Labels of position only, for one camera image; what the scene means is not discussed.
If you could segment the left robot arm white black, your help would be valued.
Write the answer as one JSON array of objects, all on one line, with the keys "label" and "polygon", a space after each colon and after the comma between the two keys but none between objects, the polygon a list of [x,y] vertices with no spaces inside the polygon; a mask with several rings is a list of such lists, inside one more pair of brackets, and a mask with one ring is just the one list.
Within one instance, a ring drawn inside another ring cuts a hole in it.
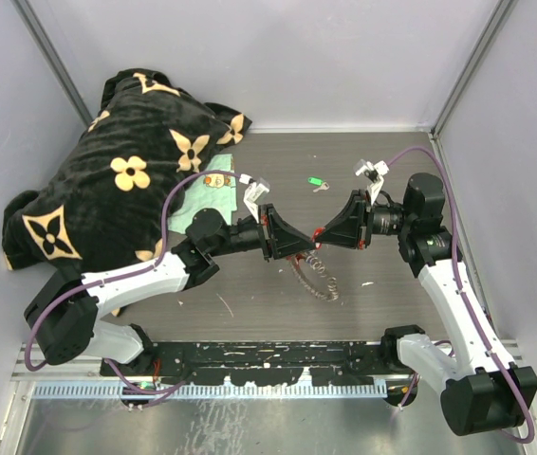
[{"label": "left robot arm white black", "polygon": [[285,222],[271,204],[234,225],[216,209],[203,209],[187,227],[184,240],[159,258],[87,275],[71,266],[58,270],[25,311],[32,335],[25,350],[27,368],[37,370],[30,354],[38,346],[43,366],[88,355],[108,359],[129,374],[147,374],[157,358],[153,341],[136,324],[104,321],[109,313],[198,287],[218,272],[217,256],[258,249],[265,260],[280,260],[314,247],[311,238]]}]

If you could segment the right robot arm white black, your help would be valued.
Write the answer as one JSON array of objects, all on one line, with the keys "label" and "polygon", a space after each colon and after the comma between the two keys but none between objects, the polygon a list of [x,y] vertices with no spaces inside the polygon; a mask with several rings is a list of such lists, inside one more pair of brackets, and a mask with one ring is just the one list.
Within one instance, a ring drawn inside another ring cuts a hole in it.
[{"label": "right robot arm white black", "polygon": [[441,179],[429,173],[410,177],[400,203],[373,203],[368,192],[352,191],[316,240],[364,249],[376,235],[397,236],[399,254],[432,300],[454,352],[444,353],[416,325],[388,328],[380,342],[382,365],[421,376],[458,436],[518,428],[529,422],[537,375],[516,365],[486,318],[455,239],[442,224],[445,202]]}]

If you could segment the red key tags bunch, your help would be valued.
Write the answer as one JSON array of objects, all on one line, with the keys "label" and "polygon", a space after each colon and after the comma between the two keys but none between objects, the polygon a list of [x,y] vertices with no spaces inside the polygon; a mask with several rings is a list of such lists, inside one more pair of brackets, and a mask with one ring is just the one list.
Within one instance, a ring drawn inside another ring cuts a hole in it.
[{"label": "red key tags bunch", "polygon": [[306,247],[302,251],[296,252],[293,255],[287,257],[290,262],[303,261],[309,253],[313,253],[318,248],[322,247],[322,243],[317,241],[317,238],[325,231],[325,227],[318,227],[314,230],[310,237],[311,246]]}]

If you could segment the large keyring with small rings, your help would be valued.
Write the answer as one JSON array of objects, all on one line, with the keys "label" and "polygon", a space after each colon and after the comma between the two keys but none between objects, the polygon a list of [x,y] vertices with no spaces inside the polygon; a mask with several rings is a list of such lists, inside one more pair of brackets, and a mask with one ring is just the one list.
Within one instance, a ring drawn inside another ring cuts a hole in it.
[{"label": "large keyring with small rings", "polygon": [[340,297],[336,277],[314,251],[308,251],[287,257],[298,284],[317,300],[335,301]]}]

